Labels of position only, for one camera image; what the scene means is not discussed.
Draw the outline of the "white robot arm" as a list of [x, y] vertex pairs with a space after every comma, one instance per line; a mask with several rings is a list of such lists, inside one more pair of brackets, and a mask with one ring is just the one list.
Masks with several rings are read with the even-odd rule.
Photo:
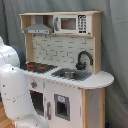
[[17, 52], [0, 37], [0, 94], [7, 117], [15, 128], [49, 128], [34, 109]]

